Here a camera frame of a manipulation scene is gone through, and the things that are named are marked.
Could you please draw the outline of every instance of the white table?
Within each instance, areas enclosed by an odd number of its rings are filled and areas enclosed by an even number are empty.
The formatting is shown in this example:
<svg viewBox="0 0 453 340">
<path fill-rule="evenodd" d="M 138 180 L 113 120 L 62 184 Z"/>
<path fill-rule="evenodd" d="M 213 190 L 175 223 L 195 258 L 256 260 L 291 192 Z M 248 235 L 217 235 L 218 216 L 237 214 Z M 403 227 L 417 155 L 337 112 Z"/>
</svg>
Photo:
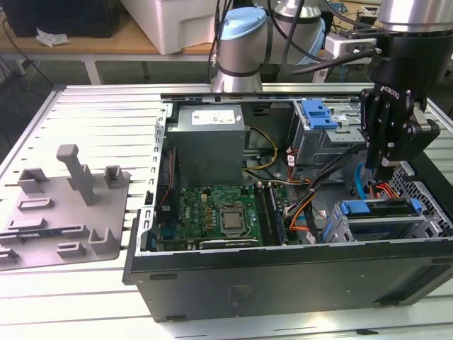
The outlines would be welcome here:
<svg viewBox="0 0 453 340">
<path fill-rule="evenodd" d="M 344 84 L 267 84 L 265 91 L 310 92 Z M 348 85 L 357 89 L 369 84 Z M 144 202 L 160 93 L 207 93 L 205 85 L 69 86 L 52 92 L 0 166 L 0 225 L 8 217 L 25 167 L 48 176 L 67 174 L 55 159 L 61 143 L 76 143 L 82 164 L 100 172 L 118 164 L 132 175 L 121 244 L 130 238 L 132 218 Z M 445 117 L 430 103 L 442 123 Z M 442 125 L 441 144 L 428 154 L 451 150 L 453 129 Z M 449 158 L 442 160 L 453 164 Z M 356 339 L 356 329 L 372 329 L 367 339 L 453 338 L 453 280 L 410 307 L 245 317 L 156 324 L 134 286 L 122 284 L 126 250 L 113 261 L 0 272 L 1 339 Z M 305 293 L 303 285 L 301 294 Z"/>
</svg>

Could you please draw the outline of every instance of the table leg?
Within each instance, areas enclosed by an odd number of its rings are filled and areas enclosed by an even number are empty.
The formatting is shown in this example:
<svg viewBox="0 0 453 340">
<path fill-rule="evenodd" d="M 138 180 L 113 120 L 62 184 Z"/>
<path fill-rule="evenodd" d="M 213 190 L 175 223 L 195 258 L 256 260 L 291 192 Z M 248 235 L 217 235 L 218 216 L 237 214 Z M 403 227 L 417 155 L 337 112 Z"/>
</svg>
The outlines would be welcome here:
<svg viewBox="0 0 453 340">
<path fill-rule="evenodd" d="M 86 71 L 88 72 L 88 77 L 90 77 L 91 85 L 102 85 L 103 79 L 96 67 L 96 62 L 93 60 L 85 60 L 84 63 Z"/>
<path fill-rule="evenodd" d="M 149 78 L 149 68 L 148 68 L 148 62 L 142 62 L 142 69 L 143 69 L 143 77 Z"/>
</svg>

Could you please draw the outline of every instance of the yellow wire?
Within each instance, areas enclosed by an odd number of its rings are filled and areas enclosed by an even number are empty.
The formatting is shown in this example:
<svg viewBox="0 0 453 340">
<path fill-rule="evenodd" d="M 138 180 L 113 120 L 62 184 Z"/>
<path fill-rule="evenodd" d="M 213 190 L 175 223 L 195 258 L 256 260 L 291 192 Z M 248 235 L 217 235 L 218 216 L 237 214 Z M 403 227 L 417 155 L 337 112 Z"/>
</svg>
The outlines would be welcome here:
<svg viewBox="0 0 453 340">
<path fill-rule="evenodd" d="M 398 195 L 398 194 L 396 193 L 396 191 L 390 186 L 390 184 L 387 184 L 386 186 L 391 190 L 391 192 L 392 192 L 397 198 L 399 198 L 399 195 Z"/>
<path fill-rule="evenodd" d="M 268 135 L 266 135 L 262 130 L 260 130 L 257 127 L 254 127 L 254 126 L 250 126 L 250 129 L 258 131 L 260 134 L 262 134 L 264 136 L 265 139 L 267 139 L 272 144 L 272 148 L 274 149 L 274 156 L 272 157 L 272 160 L 269 163 L 267 163 L 267 164 L 260 165 L 260 166 L 252 166 L 252 167 L 249 167 L 249 168 L 243 168 L 243 170 L 263 170 L 263 169 L 266 169 L 269 166 L 272 166 L 275 163 L 275 161 L 277 160 L 278 147 L 277 147 L 277 145 L 275 145 L 274 141 L 271 140 L 270 137 Z"/>
</svg>

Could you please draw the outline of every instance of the cpu socket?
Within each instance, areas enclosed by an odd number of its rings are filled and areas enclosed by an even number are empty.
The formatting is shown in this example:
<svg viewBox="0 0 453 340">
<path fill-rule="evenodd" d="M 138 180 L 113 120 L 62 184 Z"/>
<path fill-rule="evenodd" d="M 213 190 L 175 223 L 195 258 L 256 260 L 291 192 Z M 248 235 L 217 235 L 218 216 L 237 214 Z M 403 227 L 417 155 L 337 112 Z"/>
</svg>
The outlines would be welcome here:
<svg viewBox="0 0 453 340">
<path fill-rule="evenodd" d="M 246 232 L 245 212 L 242 204 L 223 205 L 219 209 L 220 232 L 228 237 L 238 237 Z"/>
</svg>

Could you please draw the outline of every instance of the motherboard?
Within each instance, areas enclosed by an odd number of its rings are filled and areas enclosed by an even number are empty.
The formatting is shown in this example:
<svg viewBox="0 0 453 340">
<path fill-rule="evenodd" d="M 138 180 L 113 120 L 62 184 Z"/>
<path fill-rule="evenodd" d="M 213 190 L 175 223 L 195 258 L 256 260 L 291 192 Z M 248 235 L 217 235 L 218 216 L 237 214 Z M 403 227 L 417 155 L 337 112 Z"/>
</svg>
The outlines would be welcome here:
<svg viewBox="0 0 453 340">
<path fill-rule="evenodd" d="M 278 185 L 182 188 L 178 223 L 162 227 L 158 243 L 161 250 L 222 248 L 244 240 L 249 246 L 269 245 L 268 230 L 275 228 L 279 240 L 289 204 L 285 187 Z"/>
</svg>

